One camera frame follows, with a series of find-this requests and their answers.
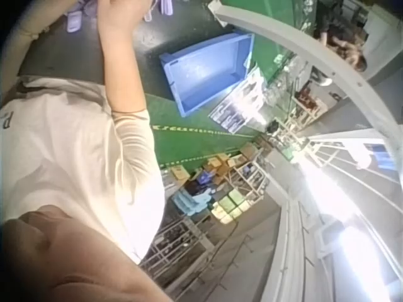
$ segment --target bright light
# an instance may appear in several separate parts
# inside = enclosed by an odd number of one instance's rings
[[[298,162],[321,213],[331,215],[341,222],[360,213],[347,194],[312,162],[305,157],[301,157]]]
[[[349,226],[340,234],[339,240],[350,266],[371,301],[390,301],[382,280],[377,253],[370,238]]]
[[[343,145],[348,153],[357,162],[357,168],[366,169],[370,166],[372,158],[363,143],[345,141]]]

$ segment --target white handrail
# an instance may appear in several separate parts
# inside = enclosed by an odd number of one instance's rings
[[[385,139],[385,145],[394,158],[403,187],[403,134],[385,103],[364,80],[334,52],[294,27],[262,14],[245,9],[221,6],[215,11],[221,21],[264,36],[287,47],[315,65],[338,85],[357,105]]]

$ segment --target gray floor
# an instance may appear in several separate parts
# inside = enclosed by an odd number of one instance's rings
[[[142,22],[133,43],[146,93],[172,99],[159,55],[230,32],[208,10],[209,0],[173,0],[174,15],[162,16],[159,6],[150,23]],[[35,41],[21,67],[21,75],[61,77],[103,83],[103,55],[96,19],[85,16],[82,28],[68,33],[66,17],[54,23]]]

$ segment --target yellow dashed line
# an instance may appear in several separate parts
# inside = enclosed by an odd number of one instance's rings
[[[195,133],[206,133],[212,135],[230,135],[233,137],[248,137],[253,138],[253,135],[245,135],[245,134],[231,134],[229,132],[224,131],[215,131],[215,130],[207,130],[200,128],[188,128],[188,127],[177,127],[177,126],[162,126],[162,125],[152,125],[153,130],[157,131],[179,131],[179,132],[195,132]]]
[[[207,159],[209,157],[213,157],[213,156],[216,156],[217,154],[221,154],[221,153],[226,153],[228,155],[228,153],[232,153],[232,152],[236,152],[236,151],[237,151],[237,149],[233,149],[231,151],[220,152],[220,153],[216,153],[216,154],[208,154],[208,155],[204,155],[204,156],[191,157],[189,159],[181,159],[181,160],[177,160],[174,162],[166,162],[165,164],[159,165],[159,167],[160,168],[171,167],[172,165],[180,165],[180,164],[183,164],[184,162],[192,162],[195,160]]]

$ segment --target fluorescent light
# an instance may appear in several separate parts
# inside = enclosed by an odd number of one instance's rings
[[[354,227],[347,227],[339,237],[344,254],[373,302],[390,302],[382,280],[380,264],[371,239]]]
[[[298,163],[321,213],[331,215],[341,222],[360,213],[347,194],[311,161],[301,157]]]

